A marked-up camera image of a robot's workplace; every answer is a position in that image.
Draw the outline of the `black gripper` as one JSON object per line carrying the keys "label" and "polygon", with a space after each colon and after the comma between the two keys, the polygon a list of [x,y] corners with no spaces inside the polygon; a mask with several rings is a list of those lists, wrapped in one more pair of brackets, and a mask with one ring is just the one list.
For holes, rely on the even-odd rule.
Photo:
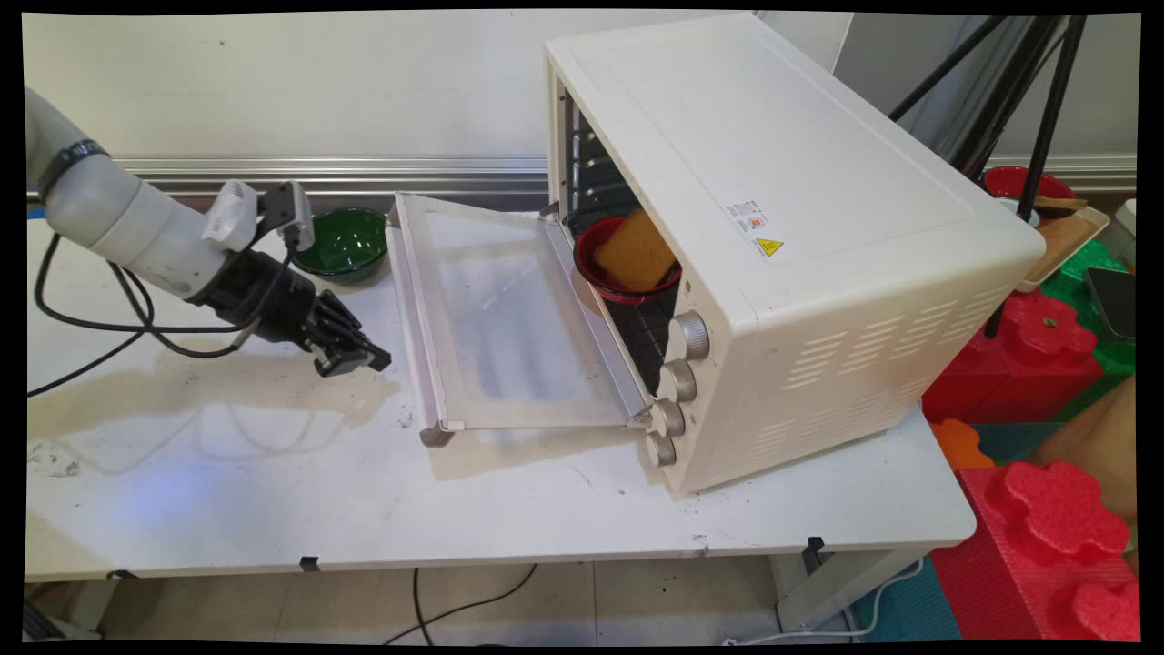
{"label": "black gripper", "polygon": [[333,291],[315,294],[312,282],[267,252],[229,254],[219,272],[186,302],[210,307],[217,318],[242,328],[257,322],[255,336],[299,348],[308,347],[306,327],[313,309],[315,373],[322,378],[359,368],[383,372],[392,362],[391,354],[372,343]]}

